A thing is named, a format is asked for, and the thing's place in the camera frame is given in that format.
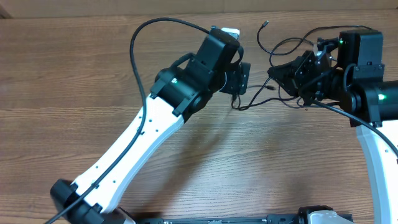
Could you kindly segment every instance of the wire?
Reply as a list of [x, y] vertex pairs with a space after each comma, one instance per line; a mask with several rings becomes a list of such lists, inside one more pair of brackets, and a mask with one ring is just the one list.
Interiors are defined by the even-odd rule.
[[182, 57], [177, 59], [175, 62], [173, 62], [173, 64], [170, 66], [170, 68], [174, 68], [174, 67], [181, 65], [186, 60], [192, 58], [194, 55], [195, 55], [194, 53], [187, 53], [186, 55], [183, 55]]
[[347, 86], [347, 76], [348, 76], [348, 72], [351, 70], [351, 68], [353, 68], [353, 67], [355, 67], [356, 66], [356, 64], [355, 63], [351, 63], [351, 64], [349, 64], [347, 67], [346, 67], [346, 70], [344, 71], [344, 75], [343, 75], [343, 89], [344, 89], [344, 92], [347, 92], [348, 90], [347, 90], [347, 87], [350, 87], [350, 86]]
[[321, 79], [321, 78], [323, 78], [323, 77], [325, 77], [325, 76], [331, 74], [331, 71], [333, 71], [333, 70], [336, 69], [336, 68], [337, 68], [337, 65], [335, 65], [335, 66], [334, 66], [331, 70], [329, 70], [328, 72], [322, 73], [320, 76], [314, 78], [313, 80], [311, 80], [311, 81], [309, 81], [308, 83], [306, 83], [305, 85], [303, 85], [303, 87], [301, 87], [301, 88], [298, 90], [298, 94], [299, 94], [301, 97], [303, 97], [303, 98], [306, 97], [311, 103], [313, 103], [313, 104], [315, 104], [315, 105], [317, 105], [317, 106], [319, 106], [319, 107], [322, 107], [322, 108], [325, 108], [325, 109], [334, 111], [334, 112], [336, 112], [336, 113], [338, 113], [338, 114], [341, 114], [341, 115], [343, 115], [343, 116], [345, 116], [345, 117], [347, 117], [347, 118], [353, 119], [354, 121], [356, 121], [356, 122], [362, 124], [363, 126], [369, 128], [371, 131], [375, 132], [378, 136], [380, 136], [380, 138], [383, 139], [383, 140], [387, 143], [387, 145], [394, 151], [394, 153], [395, 153], [396, 156], [398, 157], [398, 149], [395, 147], [395, 145], [394, 145], [385, 135], [383, 135], [383, 133], [381, 133], [381, 132], [380, 132], [379, 130], [377, 130], [375, 127], [371, 126], [370, 124], [368, 124], [368, 123], [365, 122], [364, 120], [358, 118], [357, 116], [354, 116], [354, 115], [352, 115], [352, 114], [349, 114], [349, 113], [347, 113], [347, 112], [345, 112], [345, 111], [343, 111], [343, 110], [339, 110], [339, 109], [337, 109], [337, 108], [334, 108], [334, 107], [332, 107], [331, 105], [327, 105], [327, 104], [321, 103], [321, 102], [319, 102], [319, 101], [317, 101], [317, 100], [313, 100], [313, 99], [311, 99], [309, 96], [305, 96], [305, 95], [303, 94], [303, 90], [304, 90], [304, 89], [308, 88], [310, 85], [314, 84], [314, 83], [317, 82], [319, 79]]
[[282, 46], [282, 45], [284, 45], [284, 44], [290, 42], [291, 40], [299, 40], [300, 43], [302, 43], [303, 41], [305, 41], [306, 43], [310, 44], [311, 46], [314, 46], [314, 43], [313, 43], [313, 42], [311, 42], [311, 41], [309, 41], [309, 40], [306, 40], [306, 39], [304, 39], [304, 38], [300, 38], [300, 37], [291, 37], [291, 38], [288, 38], [288, 39], [284, 39], [284, 40], [282, 40], [281, 42], [279, 42], [279, 43], [272, 49], [271, 53], [269, 54], [269, 64], [270, 64], [272, 67], [274, 66], [274, 65], [272, 64], [272, 56], [273, 56], [273, 55], [284, 56], [284, 55], [288, 55], [288, 54], [292, 53], [292, 52], [281, 53], [281, 54], [275, 54], [275, 53], [274, 53], [275, 50], [276, 50], [278, 47], [280, 47], [280, 46]]
[[[280, 95], [280, 86], [279, 86], [279, 88], [278, 88], [278, 96], [279, 96], [279, 99], [282, 99], [282, 97], [281, 97], [281, 95]], [[299, 98], [297, 99], [297, 101], [296, 101], [297, 106], [290, 106], [290, 105], [288, 105], [288, 104], [285, 102], [285, 100], [281, 100], [281, 102], [282, 102], [285, 106], [287, 106], [287, 107], [289, 107], [289, 108], [292, 108], [292, 109], [317, 108], [317, 106], [304, 106], [304, 105], [300, 105], [300, 104], [299, 104], [299, 101], [300, 101], [301, 99], [302, 99], [301, 97], [299, 97]]]
[[281, 102], [285, 102], [285, 101], [290, 101], [290, 100], [294, 100], [294, 99], [297, 98], [297, 97], [291, 97], [291, 98], [284, 98], [283, 99], [283, 98], [275, 98], [275, 97], [273, 97], [273, 98], [266, 99], [266, 100], [264, 100], [264, 101], [262, 101], [260, 103], [253, 104], [253, 101], [257, 98], [258, 94], [260, 94], [260, 92], [264, 89], [263, 87], [267, 85], [267, 83], [269, 82], [270, 79], [271, 78], [268, 78], [266, 80], [266, 82], [264, 82], [263, 86], [261, 86], [261, 89], [259, 91], [257, 91], [257, 93], [254, 95], [254, 97], [252, 98], [252, 100], [250, 101], [250, 103], [248, 105], [241, 106], [241, 99], [240, 99], [240, 97], [238, 95], [238, 100], [239, 100], [238, 107], [234, 107], [234, 105], [233, 105], [234, 101], [232, 101], [232, 103], [231, 103], [232, 109], [244, 111], [244, 110], [247, 110], [247, 109], [249, 109], [249, 108], [251, 108], [253, 106], [263, 105], [264, 103], [270, 102], [272, 100], [278, 100], [278, 101], [281, 101]]
[[[255, 87], [261, 88], [262, 85], [251, 85], [251, 86], [248, 86], [247, 88], [249, 89], [249, 88], [255, 88]], [[269, 90], [272, 90], [273, 86], [266, 86], [266, 88]], [[239, 101], [237, 108], [234, 106], [236, 99], [238, 99], [238, 101]], [[232, 109], [236, 109], [236, 110], [241, 107], [241, 97], [239, 95], [236, 95], [236, 97], [232, 96], [231, 107], [232, 107]]]
[[341, 114], [341, 115], [343, 115], [343, 116], [345, 116], [345, 117], [347, 117], [349, 119], [353, 119], [354, 121], [356, 121], [356, 122], [362, 124], [363, 126], [369, 128], [371, 131], [376, 133], [381, 139], [383, 139], [387, 143], [387, 145], [394, 151], [396, 156], [398, 157], [398, 149], [395, 147], [395, 145], [383, 133], [381, 133], [379, 130], [377, 130], [377, 128], [371, 126], [370, 124], [368, 124], [364, 120], [362, 120], [362, 119], [360, 119], [360, 118], [358, 118], [358, 117], [356, 117], [356, 116], [354, 116], [352, 114], [349, 114], [349, 113], [347, 113], [347, 112], [345, 112], [343, 110], [339, 110], [337, 108], [334, 108], [332, 106], [326, 105], [326, 104], [321, 103], [321, 102], [316, 101], [316, 100], [312, 100], [312, 103], [315, 104], [315, 105], [318, 105], [318, 106], [320, 106], [322, 108], [334, 111], [334, 112], [336, 112], [338, 114]]
[[267, 86], [269, 80], [271, 80], [270, 77], [267, 78], [267, 80], [264, 82], [264, 84], [261, 86], [261, 88], [257, 91], [257, 93], [254, 95], [254, 97], [251, 99], [250, 103], [249, 103], [247, 106], [240, 107], [240, 104], [239, 104], [237, 110], [242, 111], [242, 110], [247, 110], [247, 109], [249, 109], [249, 108], [251, 107], [251, 105], [253, 104], [254, 100], [255, 100], [255, 99], [257, 98], [257, 96], [260, 94], [260, 92]]
[[[259, 40], [260, 31], [261, 31], [263, 28], [265, 28], [266, 25], [268, 25], [268, 21], [266, 21], [265, 23], [263, 23], [263, 25], [262, 25], [262, 26], [260, 27], [260, 29], [258, 30], [258, 32], [257, 32], [257, 43], [259, 44], [259, 46], [260, 46], [260, 48], [261, 48], [262, 50], [264, 50], [265, 52], [269, 53], [269, 63], [270, 63], [270, 65], [271, 65], [272, 67], [274, 66], [274, 65], [272, 64], [272, 56], [273, 56], [273, 55], [283, 56], [283, 55], [291, 54], [291, 53], [294, 52], [303, 42], [307, 42], [307, 43], [310, 42], [310, 41], [307, 40], [306, 38], [307, 38], [309, 35], [311, 35], [312, 33], [316, 32], [316, 31], [328, 30], [328, 29], [339, 29], [339, 28], [365, 28], [365, 29], [373, 30], [373, 29], [370, 28], [370, 27], [362, 26], [362, 25], [345, 25], [345, 26], [325, 26], [325, 27], [317, 27], [317, 28], [314, 28], [314, 29], [308, 31], [308, 32], [304, 35], [303, 38], [292, 37], [291, 39], [296, 39], [296, 40], [298, 39], [298, 40], [300, 40], [300, 42], [299, 42], [292, 50], [290, 50], [290, 51], [288, 51], [288, 52], [285, 52], [285, 53], [274, 53], [275, 50], [279, 47], [279, 45], [276, 45], [276, 46], [274, 47], [274, 49], [273, 49], [271, 52], [269, 52], [267, 49], [264, 48], [264, 46], [262, 46], [262, 44], [261, 44], [261, 42], [260, 42], [260, 40]], [[279, 44], [281, 44], [281, 45], [284, 44], [283, 42], [286, 41], [286, 40], [289, 40], [289, 39], [285, 39], [285, 40], [279, 42]]]
[[105, 172], [103, 172], [100, 177], [94, 181], [91, 186], [84, 192], [82, 193], [78, 199], [76, 199], [73, 203], [71, 203], [68, 207], [64, 208], [62, 211], [58, 212], [54, 217], [52, 217], [51, 219], [49, 219], [47, 222], [45, 222], [45, 224], [50, 224], [55, 222], [56, 220], [58, 220], [60, 217], [62, 217], [64, 214], [66, 214], [67, 212], [69, 212], [74, 206], [76, 206], [78, 203], [80, 203], [105, 177], [106, 175], [109, 174], [109, 172], [118, 164], [118, 162], [127, 154], [127, 152], [130, 150], [131, 146], [135, 143], [135, 141], [137, 140], [137, 138], [139, 137], [139, 135], [142, 132], [142, 129], [144, 127], [144, 123], [145, 123], [145, 119], [146, 119], [146, 114], [147, 114], [147, 104], [146, 104], [146, 95], [145, 95], [145, 91], [144, 91], [144, 87], [142, 85], [141, 79], [139, 77], [138, 74], [138, 70], [137, 70], [137, 65], [136, 62], [134, 60], [134, 42], [136, 40], [136, 37], [138, 35], [138, 33], [145, 27], [148, 26], [149, 24], [152, 24], [154, 22], [160, 22], [160, 21], [170, 21], [170, 22], [178, 22], [181, 24], [185, 24], [187, 26], [196, 28], [200, 31], [205, 32], [206, 34], [209, 33], [208, 30], [197, 26], [195, 24], [192, 24], [190, 22], [187, 21], [183, 21], [180, 19], [174, 19], [174, 18], [169, 18], [169, 17], [161, 17], [161, 18], [157, 18], [157, 19], [151, 19], [143, 24], [141, 24], [136, 31], [134, 32], [134, 34], [131, 37], [131, 41], [130, 41], [130, 61], [131, 61], [131, 67], [132, 67], [132, 71], [134, 73], [134, 76], [136, 77], [136, 81], [139, 87], [139, 92], [141, 94], [141, 100], [142, 100], [142, 120], [141, 123], [137, 129], [136, 134], [134, 135], [134, 137], [132, 138], [132, 140], [130, 141], [130, 143], [127, 145], [127, 147], [123, 150], [123, 152], [118, 156], [118, 158], [116, 158], [116, 160], [105, 170]]

